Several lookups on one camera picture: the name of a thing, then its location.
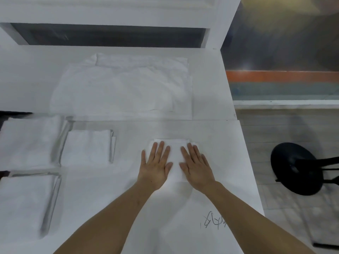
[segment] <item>white napkin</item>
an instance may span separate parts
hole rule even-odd
[[[61,117],[9,119],[0,131],[0,167],[2,170],[53,168],[62,132]]]
[[[3,177],[0,180],[0,242],[37,240],[56,176]]]
[[[170,151],[170,154],[168,156],[167,163],[173,162],[173,166],[171,168],[170,173],[168,174],[166,182],[167,183],[187,182],[186,176],[179,166],[180,162],[185,162],[185,159],[181,154],[180,147],[184,146],[185,149],[187,150],[187,152],[189,152],[188,149],[187,149],[187,144],[190,141],[187,140],[187,139],[154,139],[153,141],[150,142],[148,148],[146,149],[146,158],[147,159],[150,155],[150,151],[152,149],[153,144],[155,142],[157,142],[158,147],[159,147],[159,143],[161,141],[165,142],[165,146],[171,147],[171,151]]]
[[[108,166],[111,164],[112,132],[74,130],[68,133],[61,155],[62,166]]]
[[[192,78],[186,58],[96,54],[70,64],[50,110],[76,116],[192,119]]]

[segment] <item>handwriting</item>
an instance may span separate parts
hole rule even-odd
[[[204,223],[205,228],[209,226],[211,221],[214,225],[218,227],[218,230],[219,230],[219,225],[223,225],[224,227],[226,227],[227,225],[223,217],[219,217],[218,219],[214,218],[212,211],[208,213],[207,217],[204,216],[204,218],[206,218],[205,223]]]

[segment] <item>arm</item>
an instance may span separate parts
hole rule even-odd
[[[305,244],[251,208],[215,181],[206,157],[197,146],[181,147],[186,163],[180,163],[189,183],[210,199],[244,254],[314,254]]]
[[[138,213],[166,181],[172,163],[167,162],[170,147],[161,157],[164,142],[154,143],[148,161],[145,150],[137,182],[106,208],[85,222],[54,254],[117,254],[121,253],[127,235]]]

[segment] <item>orange stripe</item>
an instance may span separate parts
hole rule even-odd
[[[335,82],[339,72],[226,70],[229,83],[236,82]]]

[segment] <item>dark window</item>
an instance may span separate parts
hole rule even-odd
[[[204,28],[12,23],[29,45],[200,48]]]

